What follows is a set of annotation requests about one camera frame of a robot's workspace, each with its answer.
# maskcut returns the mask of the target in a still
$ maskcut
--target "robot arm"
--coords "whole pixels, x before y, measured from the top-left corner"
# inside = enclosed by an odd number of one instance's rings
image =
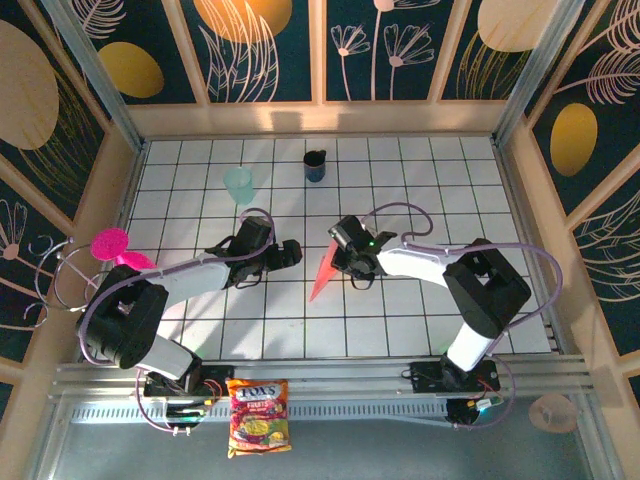
[[[497,249],[462,257],[404,247],[383,251],[396,235],[381,232],[374,238],[353,216],[343,218],[329,233],[339,247],[332,266],[352,278],[372,282],[377,275],[401,275],[449,289],[464,319],[442,358],[443,376],[450,384],[464,381],[531,296],[529,286]],[[472,246],[490,244],[477,239]]]
[[[140,367],[150,376],[169,383],[185,393],[200,382],[201,359],[182,345],[156,334],[164,311],[184,300],[205,292],[237,287],[249,276],[297,265],[302,259],[300,244],[286,240],[282,248],[269,245],[260,255],[271,235],[271,224],[259,217],[245,219],[235,236],[225,238],[194,260],[162,269],[162,275],[140,280],[118,289],[95,309],[87,328],[87,344],[118,367]],[[207,262],[217,258],[228,261]],[[238,261],[237,258],[250,257]],[[140,275],[126,265],[113,268],[94,295],[99,297],[116,283]],[[76,328],[84,321],[80,317]]]

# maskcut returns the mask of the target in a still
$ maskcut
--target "chip bag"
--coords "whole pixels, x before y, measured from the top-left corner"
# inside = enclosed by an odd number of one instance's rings
[[[286,452],[289,444],[286,380],[227,380],[231,400],[229,458]]]

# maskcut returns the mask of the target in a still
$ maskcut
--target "orange cone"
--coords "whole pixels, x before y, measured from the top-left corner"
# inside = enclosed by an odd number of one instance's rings
[[[312,302],[314,298],[322,291],[324,287],[327,286],[329,280],[331,280],[338,270],[331,266],[331,261],[333,260],[333,256],[338,249],[338,244],[335,240],[331,240],[329,244],[329,248],[327,249],[327,253],[324,257],[322,257],[322,262],[320,262],[320,268],[318,269],[318,273],[316,274],[316,281],[313,284],[313,290],[311,292],[311,297],[309,297],[309,302]]]

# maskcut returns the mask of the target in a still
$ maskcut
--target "mint green cup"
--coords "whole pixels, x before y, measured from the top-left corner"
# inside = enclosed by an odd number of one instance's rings
[[[253,200],[253,178],[251,170],[236,167],[227,170],[222,179],[227,192],[238,205],[247,205]]]

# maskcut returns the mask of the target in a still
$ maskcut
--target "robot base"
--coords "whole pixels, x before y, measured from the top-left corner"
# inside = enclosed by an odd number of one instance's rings
[[[481,393],[484,386],[478,380],[482,380],[495,391],[500,390],[500,381],[496,364],[492,360],[483,360],[466,374],[466,378],[458,379],[455,385],[451,378],[445,378],[445,369],[441,362],[414,362],[409,364],[409,378],[413,387],[413,393],[454,393],[468,392]]]
[[[226,380],[233,378],[235,368],[232,365],[201,365],[199,367],[200,381],[196,383],[192,392],[185,393],[175,389],[169,388],[166,384],[160,383],[153,378],[147,377],[147,381],[144,385],[144,397],[210,397],[211,390],[207,388],[202,381],[203,380],[215,380],[220,387],[222,387],[222,396],[229,396],[229,390],[227,390]]]

